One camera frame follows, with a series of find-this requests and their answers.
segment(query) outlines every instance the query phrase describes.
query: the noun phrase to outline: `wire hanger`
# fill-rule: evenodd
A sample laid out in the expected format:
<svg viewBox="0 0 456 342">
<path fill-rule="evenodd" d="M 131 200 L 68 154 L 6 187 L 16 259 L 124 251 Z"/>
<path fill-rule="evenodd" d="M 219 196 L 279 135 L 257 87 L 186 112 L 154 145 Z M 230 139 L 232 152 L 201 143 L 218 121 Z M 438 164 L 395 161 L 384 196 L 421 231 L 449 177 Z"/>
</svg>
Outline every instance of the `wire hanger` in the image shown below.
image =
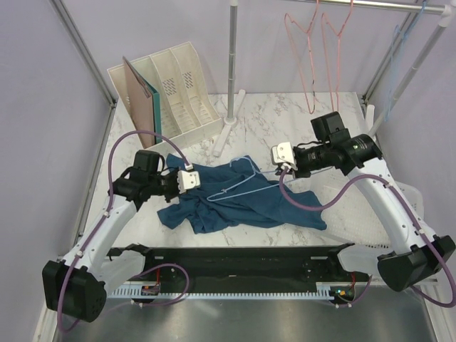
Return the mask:
<svg viewBox="0 0 456 342">
<path fill-rule="evenodd" d="M 235 187 L 238 187 L 240 186 L 241 184 L 244 184 L 245 182 L 248 182 L 250 179 L 252 179 L 253 177 L 255 177 L 256 175 L 258 174 L 270 174 L 270 173 L 275 173 L 277 172 L 277 170 L 273 170 L 273 171 L 260 171 L 260 170 L 257 170 L 255 169 L 255 166 L 254 166 L 254 163 L 252 162 L 252 160 L 248 157 L 240 157 L 240 158 L 236 158 L 236 159 L 233 159 L 229 162 L 229 166 L 231 167 L 232 163 L 237 161 L 237 160 L 240 160 L 240 159 L 245 159 L 245 160 L 248 160 L 250 162 L 250 166 L 252 166 L 252 175 L 248 176 L 248 178 L 246 178 L 245 180 L 242 180 L 241 182 L 238 182 L 236 183 L 235 185 L 232 185 L 231 187 L 228 187 L 227 189 L 222 189 L 220 192 L 216 193 L 216 194 L 213 194 L 213 195 L 210 195 L 206 198 L 206 200 L 208 200 L 209 202 L 218 202 L 218 201 L 222 201 L 222 200 L 228 200 L 229 198 L 234 198 L 234 197 L 238 197 L 238 196 L 244 196 L 244 195 L 248 195 L 248 194 L 253 194 L 254 192 L 258 192 L 258 191 L 262 191 L 262 190 L 267 190 L 267 189 L 271 189 L 272 187 L 278 187 L 279 186 L 279 183 L 275 184 L 275 185 L 269 185 L 267 187 L 261 187 L 259 189 L 255 189 L 255 190 L 251 190 L 251 191 L 247 191 L 247 192 L 243 192 L 243 193 L 240 193 L 240 194 L 235 194 L 235 195 L 230 195 L 230 196 L 226 196 L 226 197 L 222 197 L 222 198 L 216 198 L 214 199 L 214 197 L 217 197 L 217 196 L 220 196 L 220 195 L 224 195 L 226 194 L 228 191 L 230 190 L 233 190 Z M 325 172 L 327 170 L 330 170 L 332 169 L 332 167 L 327 167 L 326 169 L 322 169 L 322 170 L 319 170 L 319 171 L 316 171 L 316 172 L 312 172 L 312 175 L 315 175 L 317 173 L 320 173 L 320 172 Z M 294 180 L 287 180 L 286 182 L 284 182 L 284 184 L 287 184 L 287 183 L 290 183 L 290 182 L 294 182 L 295 180 L 298 180 L 298 179 L 294 179 Z"/>
<path fill-rule="evenodd" d="M 394 87 L 395 87 L 397 77 L 398 77 L 399 65 L 400 65 L 400 62 L 402 61 L 402 57 L 403 57 L 403 47 L 405 45 L 405 42 L 408 39 L 408 36 L 410 35 L 410 32 L 415 28 L 415 25 L 418 22 L 418 20 L 420 20 L 427 4 L 428 4 L 428 2 L 426 0 L 424 0 L 423 6 L 421 7 L 420 12 L 415 17 L 415 19 L 413 19 L 412 23 L 405 30 L 405 32 L 402 32 L 399 29 L 399 25 L 396 25 L 394 28 L 393 38 L 391 39 L 391 46 L 390 46 L 390 86 L 389 86 L 388 94 L 387 94 L 387 98 L 386 98 L 387 111 L 386 111 L 386 116 L 385 116 L 385 122 L 387 122 L 389 120 L 390 114 L 391 114 L 391 107 L 393 107 L 393 91 L 394 91 Z M 398 36 L 400 36 L 399 52 L 396 55 L 396 57 L 393 58 L 393 44 Z"/>
<path fill-rule="evenodd" d="M 288 39 L 290 41 L 291 51 L 293 52 L 293 56 L 296 59 L 296 63 L 298 64 L 299 78 L 301 79 L 302 88 L 304 90 L 304 97 L 306 98 L 307 108 L 309 109 L 309 113 L 310 114 L 313 114 L 315 112 L 315 102 L 316 102 L 315 70 L 314 70 L 314 67 L 313 67 L 314 66 L 314 62 L 313 62 L 314 58 L 312 56 L 311 34 L 312 34 L 312 30 L 314 28 L 314 22 L 315 22 L 316 14 L 318 12 L 318 7 L 320 6 L 320 3 L 318 1 L 319 0 L 316 0 L 315 11 L 313 12 L 313 16 L 312 16 L 311 22 L 310 22 L 309 27 L 307 29 L 304 29 L 301 25 L 299 25 L 296 22 L 296 20 L 291 16 L 291 14 L 286 13 L 285 17 L 284 17 L 286 34 L 288 35 Z M 299 60 L 298 51 L 296 49 L 296 44 L 294 43 L 294 39 L 293 39 L 293 36 L 291 35 L 291 31 L 290 31 L 290 28 L 289 28 L 289 26 L 287 24 L 286 18 L 288 18 L 292 24 L 295 24 L 296 26 L 298 26 L 298 28 L 302 32 L 304 32 L 306 34 L 306 36 L 307 36 L 307 45 L 308 45 L 308 49 L 309 49 L 309 56 L 310 56 L 311 67 L 312 67 L 312 95 L 313 95 L 313 104 L 314 104 L 312 109 L 311 109 L 311 105 L 309 103 L 309 98 L 307 97 L 307 89 L 306 89 L 306 82 L 305 82 L 304 72 L 302 70 L 301 62 Z"/>
<path fill-rule="evenodd" d="M 333 108 L 333 111 L 335 109 L 334 109 L 334 101 L 333 101 L 333 90 L 331 87 L 331 74 L 329 73 L 328 49 L 326 48 L 326 32 L 325 32 L 324 24 L 329 25 L 332 32 L 337 36 L 337 81 L 336 81 L 337 104 L 336 105 L 337 105 L 337 111 L 339 111 L 339 86 L 340 86 L 340 80 L 341 80 L 341 38 L 342 38 L 343 30 L 345 29 L 345 26 L 351 16 L 352 12 L 353 12 L 353 0 L 350 1 L 350 11 L 348 12 L 348 15 L 347 15 L 345 21 L 343 22 L 341 30 L 339 32 L 337 32 L 335 30 L 334 26 L 329 21 L 327 15 L 326 15 L 326 12 L 323 12 L 321 15 L 321 33 L 323 35 L 323 47 L 324 47 L 324 51 L 325 51 L 326 73 L 328 74 L 329 94 L 331 97 L 331 107 Z"/>
</svg>

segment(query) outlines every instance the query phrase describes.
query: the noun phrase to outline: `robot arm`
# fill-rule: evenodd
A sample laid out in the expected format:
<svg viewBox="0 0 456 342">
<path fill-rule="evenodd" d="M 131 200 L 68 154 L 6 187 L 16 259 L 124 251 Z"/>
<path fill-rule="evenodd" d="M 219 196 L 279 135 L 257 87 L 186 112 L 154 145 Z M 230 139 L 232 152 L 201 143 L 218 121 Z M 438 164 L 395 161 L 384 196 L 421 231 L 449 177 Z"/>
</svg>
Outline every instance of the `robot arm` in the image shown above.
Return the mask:
<svg viewBox="0 0 456 342">
<path fill-rule="evenodd" d="M 153 151 L 138 151 L 133 166 L 113 183 L 113 204 L 97 234 L 92 238 L 90 236 L 100 218 L 108 213 L 109 197 L 95 223 L 62 261 L 49 261 L 45 265 L 42 273 L 48 308 L 57 310 L 63 279 L 75 259 L 77 262 L 63 300 L 63 313 L 88 322 L 98 317 L 107 294 L 143 270 L 145 257 L 134 250 L 126 250 L 112 260 L 106 259 L 120 231 L 151 196 L 165 196 L 169 202 L 200 185 L 200 176 L 195 171 L 175 169 L 161 175 L 157 171 L 160 158 Z M 81 252 L 81 246 L 87 241 L 85 251 Z"/>
<path fill-rule="evenodd" d="M 310 177 L 311 171 L 333 166 L 353 179 L 360 175 L 375 175 L 388 181 L 363 178 L 355 184 L 372 206 L 391 240 L 392 249 L 374 249 L 367 246 L 343 246 L 338 261 L 346 271 L 359 271 L 381 276 L 395 291 L 437 273 L 440 264 L 423 241 L 421 234 L 432 242 L 446 261 L 455 250 L 450 237 L 439 238 L 422 218 L 412 210 L 422 231 L 415 229 L 412 220 L 390 187 L 399 189 L 382 159 L 380 149 L 367 135 L 351 138 L 337 112 L 311 121 L 320 145 L 310 148 L 292 147 L 283 142 L 272 148 L 272 160 L 280 169 L 291 170 L 295 178 Z M 402 195 L 407 206 L 410 203 Z"/>
</svg>

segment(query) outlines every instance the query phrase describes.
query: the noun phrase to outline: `gray wall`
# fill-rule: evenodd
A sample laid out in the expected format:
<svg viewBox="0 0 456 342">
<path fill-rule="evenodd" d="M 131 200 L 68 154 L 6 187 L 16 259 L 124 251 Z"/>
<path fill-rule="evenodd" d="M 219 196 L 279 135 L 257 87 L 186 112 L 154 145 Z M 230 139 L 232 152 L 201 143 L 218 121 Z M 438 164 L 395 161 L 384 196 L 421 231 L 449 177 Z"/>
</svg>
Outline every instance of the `gray wall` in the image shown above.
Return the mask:
<svg viewBox="0 0 456 342">
<path fill-rule="evenodd" d="M 407 71 L 436 23 L 437 18 L 426 16 L 417 24 L 405 48 L 400 76 Z M 456 239 L 455 35 L 456 21 L 453 21 L 378 134 L 393 176 L 422 192 L 425 220 L 439 235 L 451 234 L 453 239 Z M 383 107 L 387 88 L 384 82 L 373 99 L 379 109 Z M 450 266 L 456 276 L 455 256 Z M 442 274 L 441 279 L 447 289 Z M 452 310 L 452 317 L 456 324 L 456 309 Z"/>
<path fill-rule="evenodd" d="M 122 55 L 139 58 L 191 41 L 201 59 L 208 91 L 227 92 L 228 0 L 65 0 L 65 3 L 107 79 L 105 70 L 121 64 Z M 327 91 L 320 15 L 326 11 L 339 28 L 349 8 L 328 5 L 320 8 L 312 42 L 316 89 Z M 285 31 L 284 14 L 290 12 L 305 25 L 313 9 L 313 4 L 280 0 L 239 2 L 237 89 L 250 93 L 302 92 Z M 394 25 L 403 17 L 402 13 L 390 11 L 354 9 L 342 38 L 342 91 L 366 90 L 390 43 Z M 293 32 L 307 66 L 306 37 L 299 35 L 296 29 Z M 336 46 L 336 39 L 328 31 L 333 66 Z M 307 81 L 310 89 L 311 78 Z"/>
<path fill-rule="evenodd" d="M 47 0 L 0 11 L 0 331 L 32 339 L 41 270 L 68 251 L 108 105 Z"/>
</svg>

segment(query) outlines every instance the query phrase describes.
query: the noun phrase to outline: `white marble table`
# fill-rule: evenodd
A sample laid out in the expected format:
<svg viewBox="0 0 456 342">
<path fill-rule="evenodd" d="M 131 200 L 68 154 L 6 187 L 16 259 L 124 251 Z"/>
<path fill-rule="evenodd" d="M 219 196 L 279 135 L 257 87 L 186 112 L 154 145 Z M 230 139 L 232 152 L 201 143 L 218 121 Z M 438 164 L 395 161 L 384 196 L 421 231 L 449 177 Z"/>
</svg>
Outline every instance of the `white marble table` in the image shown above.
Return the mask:
<svg viewBox="0 0 456 342">
<path fill-rule="evenodd" d="M 340 97 L 340 113 L 352 136 L 364 132 L 363 116 L 356 94 L 341 93 Z M 224 115 L 227 111 L 226 96 L 211 95 L 210 99 L 216 111 Z M 239 123 L 230 135 L 221 157 L 216 158 L 211 154 L 212 146 L 217 137 L 185 148 L 183 152 L 188 160 L 193 163 L 212 166 L 227 163 L 235 157 L 250 155 L 262 170 L 273 170 L 270 157 L 271 146 L 283 141 L 291 141 L 295 145 L 315 139 L 310 120 L 332 111 L 328 93 L 318 93 L 317 100 L 316 112 L 310 115 L 307 112 L 302 93 L 247 94 L 243 108 L 239 113 Z M 108 190 L 107 159 L 110 149 L 123 133 L 133 129 L 133 123 L 125 106 L 119 102 L 98 176 L 88 222 L 92 222 L 94 216 L 101 209 Z M 113 161 L 113 179 L 118 177 L 125 168 L 132 165 L 135 152 L 140 148 L 141 144 L 136 136 L 129 137 L 120 144 Z M 325 173 L 332 175 L 333 179 L 334 177 L 341 177 L 338 176 L 340 171 L 331 170 Z M 268 175 L 268 177 L 277 179 L 274 175 Z M 298 180 L 290 187 L 293 191 L 304 191 L 311 188 L 321 199 L 321 202 L 327 202 L 326 198 L 332 197 L 333 191 L 336 189 L 331 188 L 319 192 L 317 190 L 324 187 L 320 187 L 319 183 L 316 183 L 316 179 L 312 177 L 312 180 Z M 338 243 L 327 236 L 322 236 L 315 229 L 297 227 L 292 224 L 283 224 L 270 229 L 241 224 L 237 227 L 228 227 L 221 232 L 194 234 L 190 223 L 185 220 L 179 227 L 171 230 L 161 224 L 157 216 L 157 211 L 168 205 L 162 197 L 149 199 L 120 233 L 115 246 L 124 247 L 131 243 L 141 243 L 151 247 L 257 247 Z M 334 211 L 330 209 L 327 213 L 324 212 L 323 218 L 327 222 L 332 222 L 332 225 L 343 222 L 341 210 L 345 210 L 347 205 L 349 203 L 345 203 Z M 346 227 L 344 226 L 343 230 L 349 230 L 353 226 L 349 221 L 345 225 Z"/>
</svg>

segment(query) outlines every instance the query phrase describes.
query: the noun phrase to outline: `metal floor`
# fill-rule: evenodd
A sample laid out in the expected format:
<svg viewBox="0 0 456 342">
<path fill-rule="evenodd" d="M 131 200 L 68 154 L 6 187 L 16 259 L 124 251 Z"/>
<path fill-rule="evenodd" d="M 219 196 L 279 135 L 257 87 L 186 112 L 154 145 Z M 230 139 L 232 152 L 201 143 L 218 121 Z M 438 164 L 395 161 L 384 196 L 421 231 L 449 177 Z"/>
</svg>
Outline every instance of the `metal floor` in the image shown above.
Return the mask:
<svg viewBox="0 0 456 342">
<path fill-rule="evenodd" d="M 93 323 L 80 323 L 54 341 L 436 341 L 423 300 L 413 292 L 368 291 L 351 309 L 280 300 L 186 300 L 143 309 L 128 305 Z M 121 301 L 111 299 L 106 308 Z"/>
</svg>

